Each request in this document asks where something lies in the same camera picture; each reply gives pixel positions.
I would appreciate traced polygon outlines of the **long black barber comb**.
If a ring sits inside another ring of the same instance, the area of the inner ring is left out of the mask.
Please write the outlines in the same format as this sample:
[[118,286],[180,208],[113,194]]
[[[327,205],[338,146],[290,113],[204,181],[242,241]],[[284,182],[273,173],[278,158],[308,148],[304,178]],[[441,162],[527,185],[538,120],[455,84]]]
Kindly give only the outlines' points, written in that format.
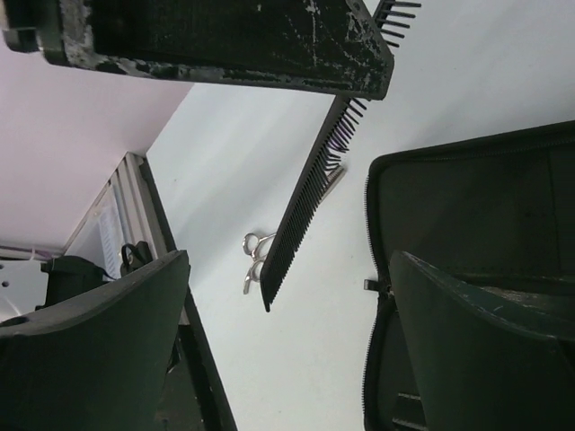
[[393,48],[410,29],[419,1],[379,1],[371,12],[362,1],[333,1],[323,28],[342,49],[344,76],[297,180],[260,273],[261,298],[270,310],[317,208],[349,151],[367,103],[382,100],[394,70]]

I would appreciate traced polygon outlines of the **black zip tool case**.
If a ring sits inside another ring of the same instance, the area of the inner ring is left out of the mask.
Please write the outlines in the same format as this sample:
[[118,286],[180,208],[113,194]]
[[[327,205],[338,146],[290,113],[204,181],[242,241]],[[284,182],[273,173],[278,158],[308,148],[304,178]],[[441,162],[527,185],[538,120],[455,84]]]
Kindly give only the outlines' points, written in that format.
[[562,122],[383,155],[366,185],[376,318],[363,375],[367,430],[427,425],[394,298],[407,252],[464,281],[543,281],[574,293],[574,125]]

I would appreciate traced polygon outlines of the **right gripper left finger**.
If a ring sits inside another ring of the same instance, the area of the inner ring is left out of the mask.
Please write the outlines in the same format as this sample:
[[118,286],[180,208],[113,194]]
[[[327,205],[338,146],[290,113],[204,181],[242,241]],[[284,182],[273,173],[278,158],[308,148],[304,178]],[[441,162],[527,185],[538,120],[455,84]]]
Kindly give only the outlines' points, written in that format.
[[3,430],[152,430],[188,291],[173,251],[1,324]]

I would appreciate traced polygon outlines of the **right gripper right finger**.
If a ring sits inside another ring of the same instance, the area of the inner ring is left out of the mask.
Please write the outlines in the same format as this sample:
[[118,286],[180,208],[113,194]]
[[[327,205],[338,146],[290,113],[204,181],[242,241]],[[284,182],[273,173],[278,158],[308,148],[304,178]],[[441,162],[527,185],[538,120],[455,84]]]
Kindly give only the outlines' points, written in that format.
[[573,429],[570,284],[464,281],[403,251],[390,275],[429,429]]

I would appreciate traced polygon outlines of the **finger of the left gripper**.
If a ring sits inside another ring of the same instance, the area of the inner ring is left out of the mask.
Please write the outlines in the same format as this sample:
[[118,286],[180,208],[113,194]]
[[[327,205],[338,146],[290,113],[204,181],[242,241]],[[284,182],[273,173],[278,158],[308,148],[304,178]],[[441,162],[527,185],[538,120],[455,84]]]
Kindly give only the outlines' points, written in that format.
[[361,1],[4,1],[1,34],[55,66],[371,100],[394,70]]

